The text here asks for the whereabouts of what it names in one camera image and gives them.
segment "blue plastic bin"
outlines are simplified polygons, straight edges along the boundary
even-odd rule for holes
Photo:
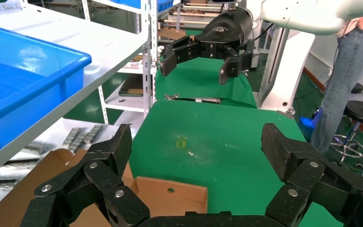
[[[0,149],[83,87],[91,56],[0,28]]]
[[[111,0],[111,1],[122,5],[141,9],[141,0]],[[173,5],[173,0],[158,0],[158,12],[162,12],[165,9],[170,8],[172,5]]]

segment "blue jeans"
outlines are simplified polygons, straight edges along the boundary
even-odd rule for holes
[[[326,154],[329,144],[339,127],[351,90],[363,76],[363,31],[355,28],[340,42],[333,76],[327,86],[321,103],[318,122],[311,136],[312,146],[321,154]]]

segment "pink shirt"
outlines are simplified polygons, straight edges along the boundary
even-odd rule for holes
[[[351,32],[355,27],[357,27],[357,24],[358,24],[358,21],[360,20],[360,18],[354,18],[354,19],[352,19],[351,21],[350,21],[350,23],[346,23],[346,25],[343,27],[343,29],[342,30],[340,30],[340,32],[338,32],[338,33],[336,33],[336,36],[339,38],[339,37],[341,37],[342,35],[343,35],[343,32],[344,32],[344,30],[346,29],[346,27],[347,27],[347,29],[346,29],[346,32],[345,32],[345,34],[347,34],[347,33],[349,33],[349,32]]]

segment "silver screw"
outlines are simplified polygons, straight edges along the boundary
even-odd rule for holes
[[[124,191],[123,190],[118,190],[118,191],[116,191],[115,192],[115,196],[117,197],[117,198],[120,198],[120,197],[122,197],[124,195]]]
[[[315,168],[319,167],[318,163],[316,162],[310,162],[310,165]]]
[[[43,191],[43,192],[47,192],[47,191],[49,191],[51,188],[52,188],[52,186],[51,186],[50,184],[47,184],[47,185],[45,185],[45,186],[41,189],[41,191]]]
[[[97,167],[98,166],[98,164],[96,163],[96,162],[94,162],[94,163],[91,163],[91,165],[90,165],[90,168],[91,169],[94,169],[95,167]]]
[[[293,196],[293,197],[297,197],[298,196],[298,192],[294,189],[289,189],[289,195]]]

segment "metal shelf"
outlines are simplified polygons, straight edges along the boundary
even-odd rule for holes
[[[143,74],[143,68],[142,64],[134,63],[130,64],[127,63],[127,65],[123,66],[118,72],[121,73],[133,73],[133,74]]]
[[[84,87],[2,148],[0,166],[114,75],[148,40],[146,30],[133,34],[18,0],[0,3],[0,27],[86,52],[93,60],[84,69]]]
[[[116,90],[105,100],[104,107],[117,110],[128,110],[135,112],[144,112],[143,97],[126,97],[120,96],[119,91],[124,82],[118,86]]]
[[[141,9],[134,8],[131,6],[126,6],[126,5],[119,4],[119,3],[115,3],[113,1],[109,1],[109,0],[93,0],[93,1],[99,2],[99,3],[107,5],[107,6],[112,6],[112,7],[118,8],[118,9],[124,9],[126,11],[141,14]]]

